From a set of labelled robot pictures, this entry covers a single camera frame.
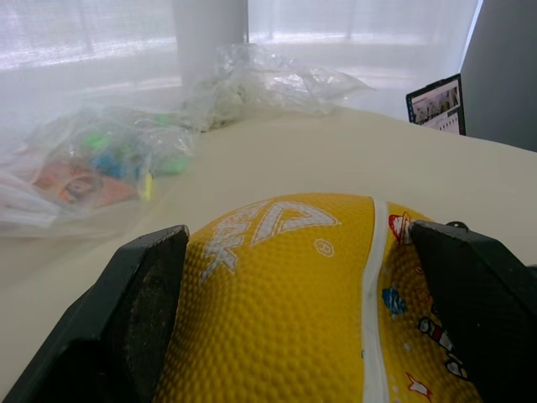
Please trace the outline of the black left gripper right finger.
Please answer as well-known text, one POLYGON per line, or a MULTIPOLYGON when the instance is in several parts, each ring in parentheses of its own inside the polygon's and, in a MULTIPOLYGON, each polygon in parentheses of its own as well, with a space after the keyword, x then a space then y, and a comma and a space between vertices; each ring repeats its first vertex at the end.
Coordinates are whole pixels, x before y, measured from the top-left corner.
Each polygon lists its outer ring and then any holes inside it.
POLYGON ((536 269, 461 225, 415 221, 410 237, 443 327, 486 402, 536 400, 536 269))

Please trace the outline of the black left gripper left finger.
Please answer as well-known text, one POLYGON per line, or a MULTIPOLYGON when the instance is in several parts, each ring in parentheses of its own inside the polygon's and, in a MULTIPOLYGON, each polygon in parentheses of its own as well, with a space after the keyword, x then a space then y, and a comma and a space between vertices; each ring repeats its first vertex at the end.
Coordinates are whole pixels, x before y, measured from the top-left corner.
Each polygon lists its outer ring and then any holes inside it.
POLYGON ((164 367, 190 232, 119 248, 55 324, 6 402, 150 402, 164 367))

